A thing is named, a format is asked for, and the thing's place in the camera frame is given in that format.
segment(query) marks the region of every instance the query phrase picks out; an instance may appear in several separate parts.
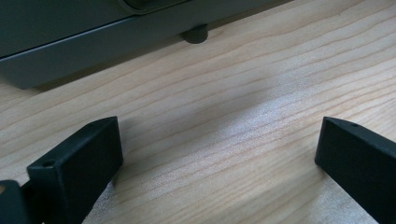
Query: wooden table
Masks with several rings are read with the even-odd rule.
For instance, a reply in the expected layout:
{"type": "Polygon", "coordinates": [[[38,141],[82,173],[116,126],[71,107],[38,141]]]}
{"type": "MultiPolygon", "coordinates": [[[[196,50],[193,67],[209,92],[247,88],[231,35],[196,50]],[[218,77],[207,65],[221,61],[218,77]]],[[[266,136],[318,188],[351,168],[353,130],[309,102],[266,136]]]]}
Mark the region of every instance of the wooden table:
{"type": "Polygon", "coordinates": [[[395,3],[296,0],[62,86],[0,84],[0,178],[118,116],[125,163],[84,223],[375,223],[314,156],[324,116],[396,140],[395,3]]]}

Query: small hole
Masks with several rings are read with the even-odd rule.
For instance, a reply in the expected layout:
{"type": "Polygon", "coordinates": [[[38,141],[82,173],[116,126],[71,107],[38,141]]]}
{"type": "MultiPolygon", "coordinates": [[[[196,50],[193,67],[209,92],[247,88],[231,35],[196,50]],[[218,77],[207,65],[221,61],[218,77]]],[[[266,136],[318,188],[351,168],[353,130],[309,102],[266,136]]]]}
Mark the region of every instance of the small hole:
{"type": "Polygon", "coordinates": [[[52,167],[53,164],[55,164],[55,161],[53,161],[53,160],[44,161],[44,162],[43,162],[43,166],[44,166],[44,167],[52,167]]]}
{"type": "Polygon", "coordinates": [[[0,185],[0,194],[6,191],[6,186],[0,185]]]}

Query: table surface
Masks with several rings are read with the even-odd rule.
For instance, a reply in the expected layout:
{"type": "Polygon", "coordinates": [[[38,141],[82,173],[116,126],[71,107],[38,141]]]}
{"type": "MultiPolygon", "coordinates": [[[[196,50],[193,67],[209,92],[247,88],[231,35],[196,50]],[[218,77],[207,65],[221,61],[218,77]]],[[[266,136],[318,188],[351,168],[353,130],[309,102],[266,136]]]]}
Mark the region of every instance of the table surface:
{"type": "Polygon", "coordinates": [[[61,86],[0,84],[0,178],[118,116],[84,223],[375,223],[315,164],[324,116],[396,140],[396,1],[296,0],[61,86]]]}

